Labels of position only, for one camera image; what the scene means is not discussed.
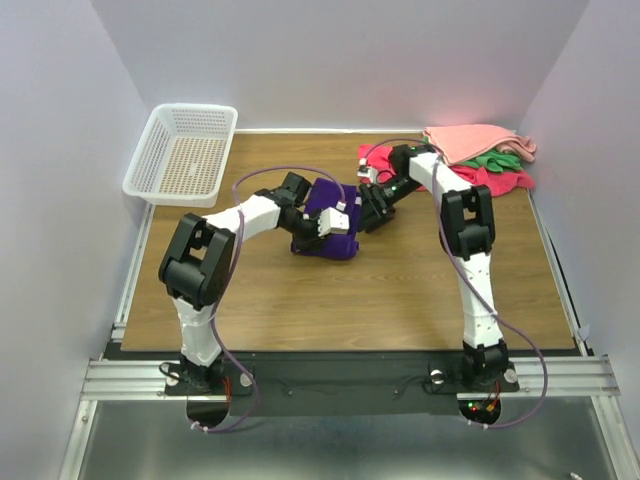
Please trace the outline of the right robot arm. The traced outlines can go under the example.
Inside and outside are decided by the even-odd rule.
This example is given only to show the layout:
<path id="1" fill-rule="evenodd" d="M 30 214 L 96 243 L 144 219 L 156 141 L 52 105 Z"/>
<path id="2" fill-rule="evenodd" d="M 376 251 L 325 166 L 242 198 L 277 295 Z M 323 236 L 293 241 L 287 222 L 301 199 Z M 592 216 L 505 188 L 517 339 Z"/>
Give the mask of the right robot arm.
<path id="1" fill-rule="evenodd" d="M 491 192 L 458 176 L 430 146 L 399 145 L 391 150 L 391 177 L 376 181 L 373 168 L 360 161 L 360 232 L 371 233 L 393 219 L 395 204 L 423 187 L 432 195 L 439 239 L 456 270 L 464 329 L 460 378 L 482 390 L 509 365 L 508 347 L 497 320 L 490 265 L 496 237 Z"/>

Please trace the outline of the purple towel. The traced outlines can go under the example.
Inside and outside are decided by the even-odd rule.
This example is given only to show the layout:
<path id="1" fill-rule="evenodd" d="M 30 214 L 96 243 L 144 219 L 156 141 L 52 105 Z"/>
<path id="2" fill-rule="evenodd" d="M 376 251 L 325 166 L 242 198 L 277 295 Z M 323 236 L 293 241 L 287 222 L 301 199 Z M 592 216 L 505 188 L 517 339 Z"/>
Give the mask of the purple towel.
<path id="1" fill-rule="evenodd" d="M 349 230 L 346 234 L 331 234 L 320 243 L 306 246 L 302 241 L 291 242 L 291 252 L 294 254 L 316 256 L 330 260 L 349 260 L 358 250 L 356 240 L 358 221 L 361 212 L 361 197 L 355 185 L 342 185 L 346 207 L 344 213 L 349 216 Z M 303 213 L 311 218 L 317 217 L 320 211 L 327 207 L 334 207 L 341 199 L 336 184 L 325 178 L 317 178 L 309 192 L 303 207 Z"/>

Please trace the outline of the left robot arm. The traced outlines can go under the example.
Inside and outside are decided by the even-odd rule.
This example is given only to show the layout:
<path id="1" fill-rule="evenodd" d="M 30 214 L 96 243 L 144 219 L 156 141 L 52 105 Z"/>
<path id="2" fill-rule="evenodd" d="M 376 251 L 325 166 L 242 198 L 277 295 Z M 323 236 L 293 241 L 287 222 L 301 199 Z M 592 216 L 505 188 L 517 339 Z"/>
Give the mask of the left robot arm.
<path id="1" fill-rule="evenodd" d="M 179 318 L 180 367 L 166 375 L 195 388 L 215 392 L 224 382 L 216 361 L 224 352 L 214 332 L 215 312 L 227 290 L 243 243 L 281 228 L 318 243 L 319 220 L 300 210 L 311 182 L 289 172 L 280 186 L 256 191 L 245 201 L 208 216 L 184 215 L 160 264 L 158 276 Z"/>

